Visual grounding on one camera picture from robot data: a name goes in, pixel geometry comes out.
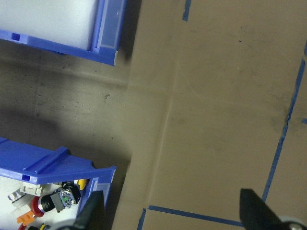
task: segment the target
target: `blue storage bin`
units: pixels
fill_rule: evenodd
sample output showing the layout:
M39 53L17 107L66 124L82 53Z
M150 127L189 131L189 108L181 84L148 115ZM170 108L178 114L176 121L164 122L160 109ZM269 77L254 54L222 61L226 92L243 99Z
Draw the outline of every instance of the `blue storage bin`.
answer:
M34 185L87 179L77 213L82 211L93 191L103 191L107 204L115 170L116 166L95 169L90 160L70 155L65 147L52 151L0 138L0 177Z
M71 22L74 19L75 21L79 19L78 12L82 12L82 9L77 9L74 12L73 8L77 8L77 4L82 7L80 2L84 3L84 1L75 0L26 1L27 5L32 5L23 7L20 5L23 3L20 0L0 0L0 39L115 65L126 0L88 0L88 2L91 2L91 7L86 10L89 11L90 15L85 14L86 22L84 24L89 28L83 28L78 31L74 30ZM55 5L53 6L55 16L50 14L49 17L44 18L43 16L50 10L48 6L51 4ZM63 20L65 18L64 14L70 11L74 15L67 16L69 23L66 25L67 31L65 31L65 25L63 26L61 22L65 21ZM29 18L31 18L32 14L37 14L37 17L41 17L42 20L46 21L30 20ZM71 42L68 42L71 31L73 32ZM74 34L77 32L79 32L80 36L86 36L83 41L85 44L82 41L75 42L75 40L79 39L78 34Z

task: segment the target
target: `metal screw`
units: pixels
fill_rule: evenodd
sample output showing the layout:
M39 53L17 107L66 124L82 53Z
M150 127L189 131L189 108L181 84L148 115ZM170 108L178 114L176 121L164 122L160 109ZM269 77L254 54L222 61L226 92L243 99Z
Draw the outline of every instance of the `metal screw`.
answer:
M302 230L302 227L299 224L296 224L296 223L291 223L289 225L289 227L290 227L291 230Z

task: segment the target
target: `orange plastic part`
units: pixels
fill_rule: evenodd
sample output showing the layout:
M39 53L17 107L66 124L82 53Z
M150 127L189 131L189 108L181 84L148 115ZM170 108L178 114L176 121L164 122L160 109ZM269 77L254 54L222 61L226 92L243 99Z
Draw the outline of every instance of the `orange plastic part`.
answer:
M22 216L17 218L17 223L22 223L24 226L27 226L28 224L32 223L35 220L34 218L34 212L28 211L27 213L24 213Z

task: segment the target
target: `concrete floor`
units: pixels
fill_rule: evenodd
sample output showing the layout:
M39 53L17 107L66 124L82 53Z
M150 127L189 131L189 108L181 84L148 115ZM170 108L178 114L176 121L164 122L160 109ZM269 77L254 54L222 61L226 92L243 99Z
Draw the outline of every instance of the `concrete floor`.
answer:
M143 0L116 67L0 41L0 136L117 165L109 229L114 215L112 229L137 229L149 205L239 221L240 188L266 186L306 58L307 3L194 0L188 22L184 5ZM267 200L305 222L306 77ZM240 227L153 210L143 225L187 228Z

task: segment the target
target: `small object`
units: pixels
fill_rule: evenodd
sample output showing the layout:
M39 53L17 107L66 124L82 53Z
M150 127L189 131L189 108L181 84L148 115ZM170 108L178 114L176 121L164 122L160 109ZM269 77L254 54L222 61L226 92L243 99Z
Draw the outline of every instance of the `small object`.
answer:
M42 224L42 226L40 226L39 230L50 230L50 228L51 228L50 225Z
M57 189L51 194L51 200L59 213L65 208L78 204L81 194L76 185L73 183L65 183L62 188Z
M23 224L21 224L21 225L19 226L18 230L25 230L26 227L27 227L27 226L24 226Z
M32 223L35 220L33 211L28 211L17 218L17 223L22 223L24 226Z
M39 208L39 200L40 200L40 197L35 196L33 200L31 201L31 210L33 211L36 217L42 217L45 213L44 210L40 210Z
M80 180L78 180L77 185L80 186L79 189L80 189L81 191L85 188L86 183L87 183L87 180L86 180L86 179L80 179Z
M22 198L25 195L25 193L20 192L20 189L17 189L15 192L11 193L8 195L8 199L14 203L17 200L19 200L20 198Z
M31 184L23 182L20 191L34 196L40 196L44 190L44 186L41 184Z
M41 212L49 212L54 209L54 203L51 199L51 194L40 197L38 200L38 209Z

